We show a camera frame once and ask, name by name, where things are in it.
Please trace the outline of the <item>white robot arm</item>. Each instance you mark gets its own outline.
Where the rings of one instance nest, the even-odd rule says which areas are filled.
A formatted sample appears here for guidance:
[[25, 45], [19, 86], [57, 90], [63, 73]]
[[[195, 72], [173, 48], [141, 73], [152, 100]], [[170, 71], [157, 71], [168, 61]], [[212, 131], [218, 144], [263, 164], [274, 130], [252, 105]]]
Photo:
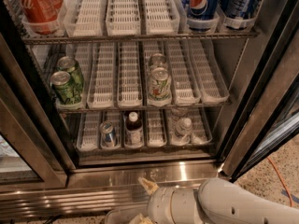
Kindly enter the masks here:
[[139, 183], [149, 195], [147, 214], [129, 224], [299, 224], [299, 210], [267, 201], [220, 178], [197, 189], [160, 187], [146, 178]]

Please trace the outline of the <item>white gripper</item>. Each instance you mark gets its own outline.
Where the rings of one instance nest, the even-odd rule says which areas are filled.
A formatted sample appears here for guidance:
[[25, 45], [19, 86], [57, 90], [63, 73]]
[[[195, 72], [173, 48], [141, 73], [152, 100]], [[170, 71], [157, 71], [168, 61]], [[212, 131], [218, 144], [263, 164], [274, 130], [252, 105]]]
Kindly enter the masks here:
[[199, 203], [200, 189], [159, 188], [144, 177], [139, 177], [138, 182], [151, 195], [149, 217], [138, 214], [129, 224], [204, 224]]

